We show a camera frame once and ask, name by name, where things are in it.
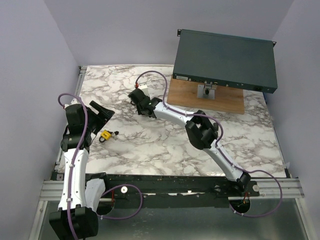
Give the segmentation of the yellow padlock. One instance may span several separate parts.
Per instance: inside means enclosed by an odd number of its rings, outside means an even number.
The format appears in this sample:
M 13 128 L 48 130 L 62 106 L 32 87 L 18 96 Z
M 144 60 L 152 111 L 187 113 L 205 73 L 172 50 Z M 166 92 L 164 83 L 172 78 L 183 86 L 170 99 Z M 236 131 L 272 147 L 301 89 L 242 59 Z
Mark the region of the yellow padlock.
M 100 137 L 99 137 L 99 142 L 100 143 L 104 143 L 106 141 L 108 141 L 109 139 L 111 138 L 114 138 L 116 139 L 117 136 L 119 134 L 119 131 L 108 131 L 108 130 L 104 130 L 101 134 L 100 134 Z

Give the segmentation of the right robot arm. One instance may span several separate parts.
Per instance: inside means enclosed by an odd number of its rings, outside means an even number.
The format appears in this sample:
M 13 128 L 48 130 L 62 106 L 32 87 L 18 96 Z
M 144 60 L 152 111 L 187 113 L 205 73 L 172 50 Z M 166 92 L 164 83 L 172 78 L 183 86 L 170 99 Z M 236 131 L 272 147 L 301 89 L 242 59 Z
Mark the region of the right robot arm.
M 217 122 L 211 123 L 212 117 L 201 110 L 186 111 L 173 107 L 157 97 L 150 98 L 139 88 L 129 93 L 128 97 L 136 106 L 139 115 L 166 120 L 184 127 L 191 145 L 207 153 L 222 169 L 230 181 L 230 191 L 236 196 L 247 192 L 251 176 L 231 160 L 222 145 L 218 143 L 221 139 L 218 131 L 222 127 Z

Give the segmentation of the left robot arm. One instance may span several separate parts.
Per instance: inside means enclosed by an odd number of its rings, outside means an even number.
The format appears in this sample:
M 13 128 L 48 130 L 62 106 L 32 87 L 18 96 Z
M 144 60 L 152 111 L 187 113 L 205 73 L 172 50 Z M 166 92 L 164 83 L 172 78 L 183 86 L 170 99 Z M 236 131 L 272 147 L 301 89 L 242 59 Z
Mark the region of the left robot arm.
M 99 201 L 111 191 L 102 176 L 87 177 L 86 166 L 92 135 L 98 134 L 115 112 L 94 101 L 83 106 L 76 99 L 64 110 L 67 131 L 60 143 L 65 161 L 64 183 L 57 211 L 50 213 L 49 223 L 60 240 L 79 240 L 98 234 Z

